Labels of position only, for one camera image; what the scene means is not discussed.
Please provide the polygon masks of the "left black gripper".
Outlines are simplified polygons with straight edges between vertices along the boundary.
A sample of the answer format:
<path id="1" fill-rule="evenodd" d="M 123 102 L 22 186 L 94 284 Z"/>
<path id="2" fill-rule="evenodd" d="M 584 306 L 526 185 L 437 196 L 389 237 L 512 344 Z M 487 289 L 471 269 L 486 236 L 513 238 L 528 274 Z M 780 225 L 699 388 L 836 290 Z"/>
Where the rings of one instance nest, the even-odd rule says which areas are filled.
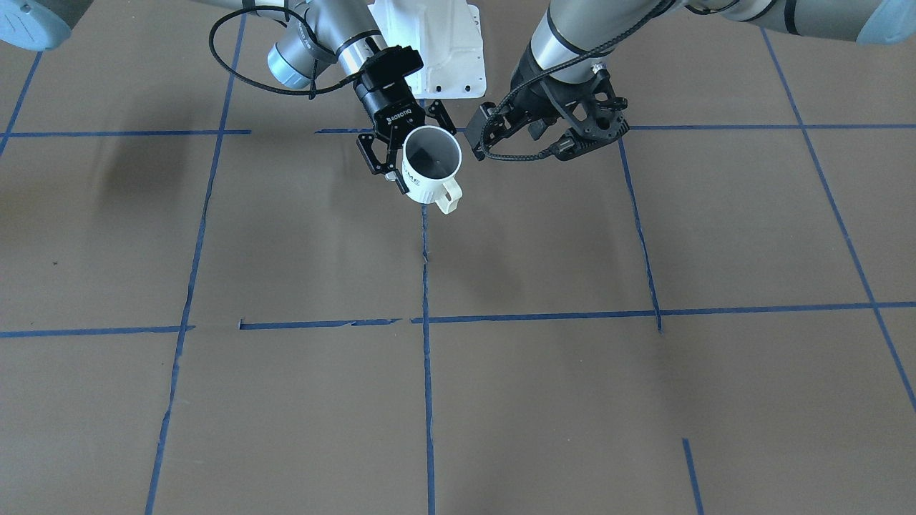
<path id="1" fill-rule="evenodd" d="M 522 86 L 528 79 L 533 79 L 542 72 L 537 63 L 531 45 L 527 46 L 517 68 L 513 72 L 510 85 L 513 88 Z M 529 128 L 533 140 L 538 140 L 553 126 L 556 121 L 568 113 L 566 104 L 572 101 L 570 92 L 573 85 L 547 75 L 535 84 L 522 86 L 520 91 L 508 102 L 510 108 L 505 115 L 507 124 L 506 137 L 512 137 L 523 127 Z M 485 150 L 490 149 L 500 139 L 502 118 L 497 113 L 494 102 L 483 102 L 474 111 L 464 128 L 464 136 L 470 144 L 475 159 L 484 160 Z"/>

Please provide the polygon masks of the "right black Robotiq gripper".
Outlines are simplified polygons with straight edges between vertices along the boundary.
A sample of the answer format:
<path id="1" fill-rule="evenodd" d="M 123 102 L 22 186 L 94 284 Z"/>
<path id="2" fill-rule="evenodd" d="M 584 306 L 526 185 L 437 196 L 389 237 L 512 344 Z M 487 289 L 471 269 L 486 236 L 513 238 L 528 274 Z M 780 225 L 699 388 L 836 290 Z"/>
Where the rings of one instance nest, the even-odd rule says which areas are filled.
<path id="1" fill-rule="evenodd" d="M 362 102 L 373 127 L 373 133 L 360 134 L 356 141 L 370 173 L 395 183 L 400 193 L 406 195 L 409 186 L 398 161 L 398 153 L 402 150 L 406 136 L 416 127 L 432 126 L 429 120 L 455 136 L 457 129 L 451 115 L 441 99 L 434 99 L 422 109 L 406 82 L 394 82 L 374 91 L 370 91 L 363 82 L 357 82 L 354 92 Z M 382 159 L 373 150 L 379 139 L 386 143 Z"/>

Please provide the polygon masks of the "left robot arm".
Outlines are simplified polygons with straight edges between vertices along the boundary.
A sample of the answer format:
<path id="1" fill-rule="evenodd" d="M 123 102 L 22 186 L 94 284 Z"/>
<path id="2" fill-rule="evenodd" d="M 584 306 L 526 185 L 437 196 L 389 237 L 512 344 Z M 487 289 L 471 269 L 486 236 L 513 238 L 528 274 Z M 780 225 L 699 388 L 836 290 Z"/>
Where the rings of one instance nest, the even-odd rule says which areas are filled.
<path id="1" fill-rule="evenodd" d="M 806 38 L 891 45 L 914 33 L 912 1 L 553 1 L 500 102 L 465 127 L 478 160 L 568 161 L 627 134 L 625 98 L 606 59 L 651 20 L 677 9 Z"/>

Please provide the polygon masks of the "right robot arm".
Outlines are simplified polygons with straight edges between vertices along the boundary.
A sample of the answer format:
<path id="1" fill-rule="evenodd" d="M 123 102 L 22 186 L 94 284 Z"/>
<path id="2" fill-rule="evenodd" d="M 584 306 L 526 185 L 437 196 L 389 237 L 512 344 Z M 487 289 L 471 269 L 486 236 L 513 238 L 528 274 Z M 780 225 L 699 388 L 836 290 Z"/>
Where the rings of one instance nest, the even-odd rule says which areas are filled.
<path id="1" fill-rule="evenodd" d="M 314 99 L 350 86 L 370 121 L 357 145 L 372 174 L 395 183 L 419 203 L 455 200 L 462 163 L 456 128 L 440 101 L 423 107 L 408 81 L 421 71 L 421 52 L 386 41 L 366 1 L 212 1 L 219 17 L 203 37 L 220 68 L 240 82 L 284 97 Z M 2 40 L 32 52 L 59 48 L 83 17 L 102 9 L 105 21 L 153 16 L 151 30 L 176 38 L 202 27 L 204 1 L 4 1 Z M 283 29 L 266 55 L 274 84 L 236 71 L 215 45 L 218 30 L 243 16 L 264 16 Z"/>

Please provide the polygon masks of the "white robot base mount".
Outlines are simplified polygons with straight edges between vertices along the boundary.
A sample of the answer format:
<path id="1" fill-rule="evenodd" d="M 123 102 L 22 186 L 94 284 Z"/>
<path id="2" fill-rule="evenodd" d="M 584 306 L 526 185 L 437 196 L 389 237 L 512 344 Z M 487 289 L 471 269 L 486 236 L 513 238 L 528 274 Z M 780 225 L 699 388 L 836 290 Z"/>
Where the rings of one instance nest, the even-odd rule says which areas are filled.
<path id="1" fill-rule="evenodd" d="M 375 1 L 369 10 L 390 46 L 411 46 L 423 67 L 406 78 L 418 99 L 475 99 L 487 91 L 477 6 L 465 1 Z"/>

